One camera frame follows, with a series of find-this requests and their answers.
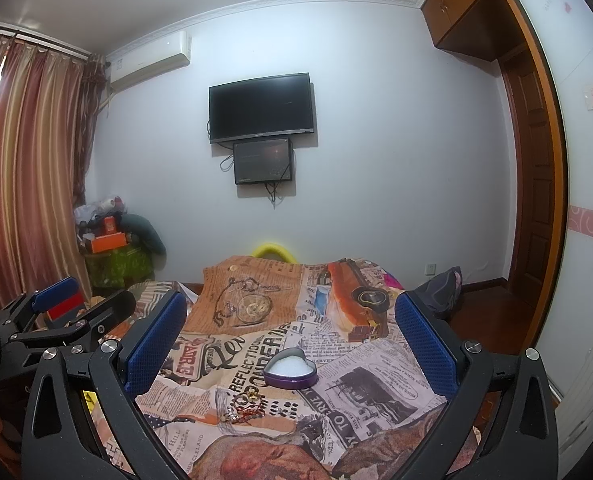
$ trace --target striped curtain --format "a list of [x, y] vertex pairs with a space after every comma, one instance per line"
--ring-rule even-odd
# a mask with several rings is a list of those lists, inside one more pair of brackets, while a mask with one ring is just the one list
[[105, 58], [92, 56], [83, 69], [79, 97], [79, 129], [74, 146], [74, 205], [85, 204], [85, 174], [90, 167], [100, 97], [107, 79]]
[[81, 60], [25, 43], [7, 51], [0, 83], [0, 308], [68, 275], [90, 297], [72, 211], [84, 68]]

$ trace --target door frame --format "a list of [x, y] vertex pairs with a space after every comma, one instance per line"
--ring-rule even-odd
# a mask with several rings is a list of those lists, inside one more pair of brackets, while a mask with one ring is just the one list
[[[565, 241], [565, 230], [567, 227], [567, 215], [568, 215], [568, 159], [567, 150], [565, 145], [565, 132], [563, 130], [563, 119], [561, 116], [561, 110], [559, 107], [559, 101], [557, 98], [557, 91], [555, 84], [550, 73], [550, 68], [545, 60], [545, 55], [541, 49], [541, 44], [537, 38], [537, 35], [532, 28], [531, 23], [528, 20], [523, 8], [519, 4], [518, 0], [506, 0], [517, 20], [519, 27], [525, 38], [525, 45], [520, 45], [517, 49], [513, 49], [505, 56], [499, 59], [499, 64], [503, 65], [502, 60], [507, 57], [520, 52], [523, 48], [527, 47], [527, 50], [532, 56], [532, 60], [537, 69], [537, 75], [539, 82], [543, 90], [543, 97], [545, 101], [545, 110], [547, 111], [550, 132], [552, 135], [552, 147], [553, 147], [553, 166], [555, 170], [554, 178], [554, 219], [553, 219], [553, 230], [552, 238], [550, 242], [550, 251], [547, 259], [547, 266], [545, 268], [545, 276], [543, 281], [543, 287], [541, 288], [541, 294], [535, 307], [535, 311], [528, 328], [528, 333], [523, 341], [522, 348], [528, 348], [534, 346], [539, 338], [541, 329], [545, 323], [545, 318], [550, 309], [552, 303], [552, 296], [557, 286], [557, 279], [559, 275], [559, 269], [561, 266], [561, 258], [563, 257], [563, 244]], [[509, 83], [507, 81], [506, 74], [503, 74], [503, 80], [506, 85], [506, 91], [508, 91]], [[510, 111], [512, 113], [512, 125], [515, 136], [515, 146], [517, 149], [517, 226], [515, 231], [515, 244], [512, 253], [512, 265], [510, 267], [510, 280], [512, 279], [512, 272], [516, 267], [516, 256], [517, 256], [517, 241], [519, 240], [520, 229], [521, 229], [521, 197], [523, 193], [523, 181], [521, 171], [521, 149], [520, 144], [516, 142], [518, 136], [518, 124], [517, 118], [513, 106], [513, 100], [510, 92], [508, 92], [510, 101]]]

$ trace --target air conditioner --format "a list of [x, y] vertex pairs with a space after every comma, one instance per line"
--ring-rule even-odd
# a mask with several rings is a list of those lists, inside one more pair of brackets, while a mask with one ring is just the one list
[[110, 85], [120, 92], [164, 72], [190, 64], [187, 31], [180, 30], [144, 44], [112, 62]]

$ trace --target newspaper print bedspread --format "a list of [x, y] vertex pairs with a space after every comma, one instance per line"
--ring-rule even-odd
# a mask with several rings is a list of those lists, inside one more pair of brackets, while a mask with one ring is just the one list
[[[188, 297], [188, 319], [159, 376], [136, 400], [188, 476], [392, 478], [446, 403], [395, 322], [402, 292], [396, 280], [366, 260], [304, 266], [247, 256], [209, 267], [204, 277], [198, 301]], [[135, 316], [150, 312], [170, 288], [182, 289], [171, 282], [133, 287]], [[318, 366], [310, 389], [281, 390], [263, 380], [272, 356], [291, 347]], [[266, 415], [222, 422], [235, 402], [260, 404]], [[98, 403], [93, 419], [113, 463], [131, 472]], [[452, 470], [476, 447], [471, 432]]]

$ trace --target green cloth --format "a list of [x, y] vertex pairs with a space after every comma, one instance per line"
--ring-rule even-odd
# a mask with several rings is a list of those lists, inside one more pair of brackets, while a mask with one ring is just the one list
[[97, 287], [125, 288], [150, 276], [154, 270], [150, 253], [126, 245], [97, 254], [86, 254], [90, 283]]

